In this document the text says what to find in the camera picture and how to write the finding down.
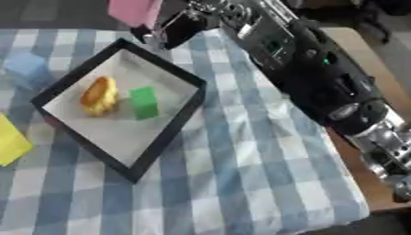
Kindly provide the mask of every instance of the blue cube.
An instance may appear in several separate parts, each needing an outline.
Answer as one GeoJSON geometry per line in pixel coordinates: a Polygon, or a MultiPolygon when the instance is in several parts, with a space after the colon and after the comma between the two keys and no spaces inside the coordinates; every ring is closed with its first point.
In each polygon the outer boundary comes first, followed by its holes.
{"type": "Polygon", "coordinates": [[[41,90],[53,80],[46,60],[32,53],[22,52],[9,56],[4,69],[13,84],[30,90],[41,90]]]}

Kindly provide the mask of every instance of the wooden table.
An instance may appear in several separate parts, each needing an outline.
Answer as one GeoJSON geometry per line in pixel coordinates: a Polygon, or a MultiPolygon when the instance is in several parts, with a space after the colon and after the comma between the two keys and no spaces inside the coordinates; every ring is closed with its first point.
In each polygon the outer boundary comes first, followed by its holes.
{"type": "MultiPolygon", "coordinates": [[[[411,117],[411,99],[403,90],[383,62],[372,51],[357,31],[351,28],[324,28],[347,53],[370,75],[375,77],[383,95],[406,120],[411,117]]],[[[360,153],[332,130],[328,131],[343,161],[351,171],[361,191],[367,198],[371,212],[386,209],[411,207],[411,204],[396,204],[392,199],[392,191],[380,183],[363,164],[360,153]]]]}

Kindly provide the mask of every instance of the yellow block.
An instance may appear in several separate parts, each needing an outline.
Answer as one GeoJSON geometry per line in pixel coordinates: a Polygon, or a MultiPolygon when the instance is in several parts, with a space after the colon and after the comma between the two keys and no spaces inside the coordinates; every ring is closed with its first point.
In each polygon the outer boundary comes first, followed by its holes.
{"type": "Polygon", "coordinates": [[[32,148],[31,143],[0,113],[0,165],[7,166],[32,148]]]}

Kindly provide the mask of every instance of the checkered tablecloth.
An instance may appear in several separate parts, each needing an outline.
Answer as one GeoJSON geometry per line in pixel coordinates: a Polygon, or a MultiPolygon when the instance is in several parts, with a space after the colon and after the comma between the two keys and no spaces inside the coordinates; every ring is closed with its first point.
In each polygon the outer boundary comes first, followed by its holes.
{"type": "MultiPolygon", "coordinates": [[[[127,32],[0,30],[56,79],[127,32]]],[[[46,124],[33,94],[0,79],[0,110],[35,144],[0,169],[0,234],[295,234],[367,217],[326,132],[218,30],[161,56],[208,81],[206,101],[132,185],[46,124]]]]}

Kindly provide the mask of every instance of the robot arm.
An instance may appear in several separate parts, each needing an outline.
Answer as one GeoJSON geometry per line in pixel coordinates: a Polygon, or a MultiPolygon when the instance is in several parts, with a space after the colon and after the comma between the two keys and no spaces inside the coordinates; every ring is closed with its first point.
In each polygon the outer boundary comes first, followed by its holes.
{"type": "Polygon", "coordinates": [[[146,38],[162,39],[170,49],[204,30],[211,17],[307,116],[358,148],[398,201],[411,200],[411,132],[405,121],[371,76],[315,23],[298,18],[280,0],[192,0],[146,38]]]}

